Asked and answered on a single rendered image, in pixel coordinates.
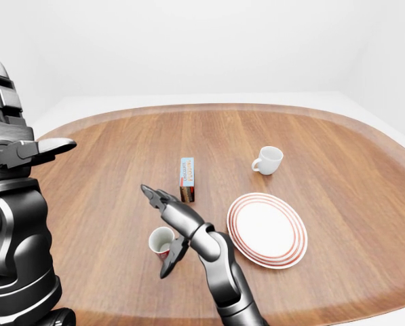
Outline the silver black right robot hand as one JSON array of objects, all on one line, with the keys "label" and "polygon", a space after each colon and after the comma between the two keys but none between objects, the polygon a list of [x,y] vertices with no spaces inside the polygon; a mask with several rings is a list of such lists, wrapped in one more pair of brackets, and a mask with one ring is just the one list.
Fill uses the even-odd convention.
[{"label": "silver black right robot hand", "polygon": [[154,190],[143,184],[140,188],[149,199],[150,205],[159,210],[161,218],[179,233],[179,237],[172,241],[168,257],[161,267],[160,278],[163,279],[173,271],[175,265],[185,256],[190,240],[204,224],[204,220],[177,197],[161,189]]}]

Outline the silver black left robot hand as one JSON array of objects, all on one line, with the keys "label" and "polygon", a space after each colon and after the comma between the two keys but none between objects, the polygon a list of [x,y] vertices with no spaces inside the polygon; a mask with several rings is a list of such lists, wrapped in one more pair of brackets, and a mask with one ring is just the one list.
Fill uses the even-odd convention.
[{"label": "silver black left robot hand", "polygon": [[0,180],[28,177],[31,168],[77,146],[68,138],[36,141],[13,81],[0,62]]}]

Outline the red mug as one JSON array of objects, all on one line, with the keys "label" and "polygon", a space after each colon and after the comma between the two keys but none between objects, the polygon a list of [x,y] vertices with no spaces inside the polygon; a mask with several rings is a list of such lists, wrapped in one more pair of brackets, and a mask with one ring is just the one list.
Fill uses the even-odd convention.
[{"label": "red mug", "polygon": [[164,261],[169,255],[170,246],[174,240],[175,234],[171,228],[156,228],[149,236],[149,248],[160,260]]}]

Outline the white plate with red rings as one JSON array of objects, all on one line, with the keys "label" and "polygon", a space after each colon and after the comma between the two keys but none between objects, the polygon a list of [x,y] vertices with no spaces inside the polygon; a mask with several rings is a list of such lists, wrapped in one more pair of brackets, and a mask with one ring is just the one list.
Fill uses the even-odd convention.
[{"label": "white plate with red rings", "polygon": [[253,192],[236,198],[226,224],[237,249],[262,267],[292,267],[307,251],[303,220],[289,204],[271,194]]}]

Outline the white mug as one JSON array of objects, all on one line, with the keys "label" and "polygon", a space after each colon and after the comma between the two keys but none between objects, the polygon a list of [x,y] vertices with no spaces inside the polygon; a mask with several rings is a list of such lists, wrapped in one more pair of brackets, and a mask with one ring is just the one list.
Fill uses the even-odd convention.
[{"label": "white mug", "polygon": [[262,175],[272,175],[279,168],[283,158],[284,154],[279,148],[264,146],[257,159],[253,161],[251,169]]}]

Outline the chocolate pudding box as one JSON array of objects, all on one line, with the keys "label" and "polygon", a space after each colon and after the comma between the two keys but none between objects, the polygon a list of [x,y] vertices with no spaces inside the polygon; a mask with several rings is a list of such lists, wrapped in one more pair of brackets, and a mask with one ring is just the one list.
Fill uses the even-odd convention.
[{"label": "chocolate pudding box", "polygon": [[195,201],[195,166],[194,158],[180,159],[180,197],[182,202]]}]

